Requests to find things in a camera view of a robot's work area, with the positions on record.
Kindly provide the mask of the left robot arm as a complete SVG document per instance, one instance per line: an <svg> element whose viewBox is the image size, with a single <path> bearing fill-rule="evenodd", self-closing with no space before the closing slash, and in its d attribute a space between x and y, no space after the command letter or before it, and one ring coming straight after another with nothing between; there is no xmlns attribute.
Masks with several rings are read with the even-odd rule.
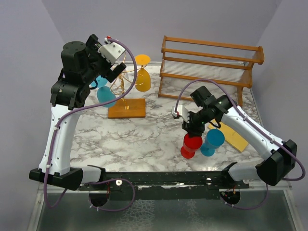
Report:
<svg viewBox="0 0 308 231"><path fill-rule="evenodd" d="M126 51L114 39L106 37L104 43L92 34L86 43L71 41L63 46L63 68L51 88L51 126L43 158L39 166L29 172L31 180L76 190L90 183L101 190L106 177L99 167L71 167L70 153L76 125L90 94L90 84L101 76L112 82L126 68L116 61Z"/></svg>

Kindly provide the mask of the yellow plastic goblet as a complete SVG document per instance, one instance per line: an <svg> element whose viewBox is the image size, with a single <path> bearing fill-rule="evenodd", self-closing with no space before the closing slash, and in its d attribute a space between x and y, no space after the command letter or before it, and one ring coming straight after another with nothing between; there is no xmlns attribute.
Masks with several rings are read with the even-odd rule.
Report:
<svg viewBox="0 0 308 231"><path fill-rule="evenodd" d="M147 92L151 88L151 78L149 73L145 70L145 67L151 61L151 58L146 54L139 54L135 56L136 64L141 66L137 72L137 79L135 82L135 88L140 92Z"/></svg>

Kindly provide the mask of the blue plastic goblet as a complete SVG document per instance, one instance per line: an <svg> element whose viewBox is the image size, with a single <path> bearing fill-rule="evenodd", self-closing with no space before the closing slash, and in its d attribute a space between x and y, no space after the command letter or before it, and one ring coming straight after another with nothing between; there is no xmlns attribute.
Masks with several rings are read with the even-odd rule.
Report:
<svg viewBox="0 0 308 231"><path fill-rule="evenodd" d="M98 76L91 84L90 89L97 90L97 99L99 103L106 103L108 101L114 100L116 96L111 92L110 88L106 86L107 79L102 76Z"/></svg>
<svg viewBox="0 0 308 231"><path fill-rule="evenodd" d="M223 132L219 129L211 129L206 134L205 141L200 147L200 152L202 155L210 157L224 142L225 136Z"/></svg>

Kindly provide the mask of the red plastic goblet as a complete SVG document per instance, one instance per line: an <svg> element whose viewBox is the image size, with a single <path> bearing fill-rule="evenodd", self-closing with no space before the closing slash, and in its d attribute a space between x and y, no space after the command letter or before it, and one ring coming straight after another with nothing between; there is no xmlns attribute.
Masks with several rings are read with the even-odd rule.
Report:
<svg viewBox="0 0 308 231"><path fill-rule="evenodd" d="M183 146L180 149L181 155L186 159L191 159L194 157L195 152L200 149L203 144L203 139L201 136L191 137L187 133L183 138Z"/></svg>

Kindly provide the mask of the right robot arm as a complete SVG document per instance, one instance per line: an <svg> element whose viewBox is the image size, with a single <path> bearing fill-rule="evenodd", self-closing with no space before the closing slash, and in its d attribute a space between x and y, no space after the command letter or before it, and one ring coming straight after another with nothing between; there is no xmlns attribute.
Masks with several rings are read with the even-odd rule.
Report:
<svg viewBox="0 0 308 231"><path fill-rule="evenodd" d="M297 144L293 140L284 141L264 129L230 96L215 98L206 87L201 86L191 94L191 98L201 107L197 113L180 104L172 109L173 116L183 118L182 128L189 136L201 136L205 124L215 120L236 131L263 159L259 164L235 162L226 167L227 173L221 176L224 187L232 188L242 180L262 180L275 186L295 167Z"/></svg>

